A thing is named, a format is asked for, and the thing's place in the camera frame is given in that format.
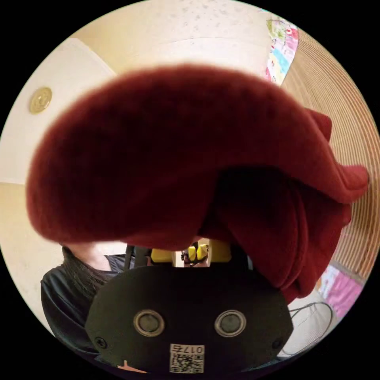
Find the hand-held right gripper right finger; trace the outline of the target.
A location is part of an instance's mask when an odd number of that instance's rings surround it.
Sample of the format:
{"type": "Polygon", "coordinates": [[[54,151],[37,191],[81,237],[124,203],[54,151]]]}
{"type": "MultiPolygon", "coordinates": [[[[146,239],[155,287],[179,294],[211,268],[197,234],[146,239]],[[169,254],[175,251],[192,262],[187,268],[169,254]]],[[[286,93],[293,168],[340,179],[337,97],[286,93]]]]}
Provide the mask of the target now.
{"type": "Polygon", "coordinates": [[[230,244],[211,239],[209,241],[209,258],[210,262],[229,262],[232,258],[230,244]]]}

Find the person's right hand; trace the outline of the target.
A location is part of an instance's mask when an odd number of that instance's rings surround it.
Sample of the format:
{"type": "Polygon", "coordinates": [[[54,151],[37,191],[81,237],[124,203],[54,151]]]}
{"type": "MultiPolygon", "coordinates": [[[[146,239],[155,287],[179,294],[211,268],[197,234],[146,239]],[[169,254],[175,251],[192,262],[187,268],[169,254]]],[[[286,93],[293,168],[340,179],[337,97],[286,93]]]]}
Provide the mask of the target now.
{"type": "Polygon", "coordinates": [[[130,371],[130,372],[138,372],[138,373],[144,373],[146,374],[147,372],[144,371],[144,370],[141,370],[141,369],[137,369],[135,367],[131,367],[128,362],[126,360],[123,361],[123,364],[122,365],[117,365],[117,367],[119,369],[123,369],[123,370],[126,370],[126,371],[130,371]]]}

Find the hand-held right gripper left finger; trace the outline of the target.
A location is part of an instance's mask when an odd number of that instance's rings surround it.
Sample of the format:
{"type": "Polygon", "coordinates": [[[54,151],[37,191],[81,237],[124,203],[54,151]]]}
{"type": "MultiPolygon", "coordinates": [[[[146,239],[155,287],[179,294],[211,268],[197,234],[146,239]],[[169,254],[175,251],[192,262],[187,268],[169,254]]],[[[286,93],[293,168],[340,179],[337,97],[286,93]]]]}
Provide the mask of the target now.
{"type": "Polygon", "coordinates": [[[153,263],[175,263],[176,252],[163,249],[152,249],[150,257],[153,263]]]}

